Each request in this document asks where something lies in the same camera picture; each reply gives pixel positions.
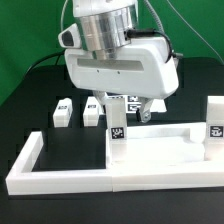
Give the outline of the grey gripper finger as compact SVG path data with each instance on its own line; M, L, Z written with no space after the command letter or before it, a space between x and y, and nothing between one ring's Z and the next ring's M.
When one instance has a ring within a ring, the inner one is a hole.
M151 119L150 109L152 107L153 100L140 97L139 102L141 105L136 111L137 120L142 123L147 123Z
M104 106L106 104L108 98L106 92L93 90L93 96L96 98L96 100L101 106Z

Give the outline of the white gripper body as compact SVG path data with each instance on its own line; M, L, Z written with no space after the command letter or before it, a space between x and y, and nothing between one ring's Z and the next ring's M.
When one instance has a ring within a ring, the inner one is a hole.
M175 53L169 38L155 29L127 29L129 43L114 58L96 59L82 48L78 26L58 35L72 83L80 88L149 99L165 99L179 86Z

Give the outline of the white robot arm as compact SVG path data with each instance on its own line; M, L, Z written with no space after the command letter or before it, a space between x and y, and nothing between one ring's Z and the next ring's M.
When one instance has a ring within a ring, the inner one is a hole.
M109 93L140 99L138 119L148 122L151 105L178 88L176 54L161 29L141 30L138 0L72 0L75 22L58 35L72 83L91 90L98 102Z

